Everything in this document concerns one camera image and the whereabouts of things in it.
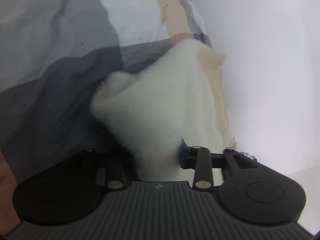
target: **white fluffy cloth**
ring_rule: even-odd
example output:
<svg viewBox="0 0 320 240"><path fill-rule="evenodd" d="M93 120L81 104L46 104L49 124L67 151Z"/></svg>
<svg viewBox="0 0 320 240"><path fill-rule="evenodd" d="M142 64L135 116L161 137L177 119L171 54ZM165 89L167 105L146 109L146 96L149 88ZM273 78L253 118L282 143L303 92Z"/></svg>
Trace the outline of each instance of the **white fluffy cloth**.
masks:
<svg viewBox="0 0 320 240"><path fill-rule="evenodd" d="M179 168L182 139L215 153L234 146L228 127L226 133L216 123L219 100L203 71L207 54L221 67L220 54L183 40L137 75L113 73L93 97L92 114L135 156L141 180L190 180Z"/></svg>

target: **circular pad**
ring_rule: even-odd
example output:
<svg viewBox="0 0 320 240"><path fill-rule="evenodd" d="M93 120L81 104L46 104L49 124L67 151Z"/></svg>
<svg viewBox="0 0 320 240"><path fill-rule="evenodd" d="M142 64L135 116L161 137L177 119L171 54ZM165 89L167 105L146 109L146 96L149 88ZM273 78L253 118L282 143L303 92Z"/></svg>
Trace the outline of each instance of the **circular pad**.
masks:
<svg viewBox="0 0 320 240"><path fill-rule="evenodd" d="M22 182L12 202L21 219L34 224L70 223L98 205L100 188L94 181L63 169L47 170Z"/></svg>
<svg viewBox="0 0 320 240"><path fill-rule="evenodd" d="M260 203L273 203L283 196L283 190L278 185L267 181L252 183L245 192L249 198Z"/></svg>

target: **logo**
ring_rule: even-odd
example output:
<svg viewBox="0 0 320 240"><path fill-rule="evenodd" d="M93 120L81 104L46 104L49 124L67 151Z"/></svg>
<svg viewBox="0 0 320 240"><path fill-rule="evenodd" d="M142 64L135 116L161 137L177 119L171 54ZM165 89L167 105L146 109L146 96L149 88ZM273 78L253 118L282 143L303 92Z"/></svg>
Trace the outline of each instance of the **logo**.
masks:
<svg viewBox="0 0 320 240"><path fill-rule="evenodd" d="M163 185L158 184L157 186L155 186L155 188L156 188L156 189L161 189L161 188L163 188Z"/></svg>

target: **dark gray cloth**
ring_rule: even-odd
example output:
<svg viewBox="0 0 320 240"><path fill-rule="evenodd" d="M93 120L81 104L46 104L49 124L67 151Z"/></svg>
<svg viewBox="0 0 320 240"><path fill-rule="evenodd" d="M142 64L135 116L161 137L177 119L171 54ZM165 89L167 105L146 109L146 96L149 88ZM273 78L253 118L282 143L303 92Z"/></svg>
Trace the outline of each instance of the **dark gray cloth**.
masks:
<svg viewBox="0 0 320 240"><path fill-rule="evenodd" d="M31 82L0 93L0 148L18 182L82 149L116 141L89 113L92 94L122 69L119 47L64 58Z"/></svg>

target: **white wall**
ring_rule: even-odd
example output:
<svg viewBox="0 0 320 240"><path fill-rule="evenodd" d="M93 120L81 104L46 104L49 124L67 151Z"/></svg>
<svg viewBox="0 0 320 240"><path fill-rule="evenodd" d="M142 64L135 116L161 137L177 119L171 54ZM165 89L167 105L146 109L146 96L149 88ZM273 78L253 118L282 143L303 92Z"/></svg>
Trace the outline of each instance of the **white wall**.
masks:
<svg viewBox="0 0 320 240"><path fill-rule="evenodd" d="M298 182L306 192L307 202L299 224L315 235L320 230L320 166L287 174L287 176Z"/></svg>
<svg viewBox="0 0 320 240"><path fill-rule="evenodd" d="M213 46L238 150L283 174L320 165L320 0L193 0Z"/></svg>

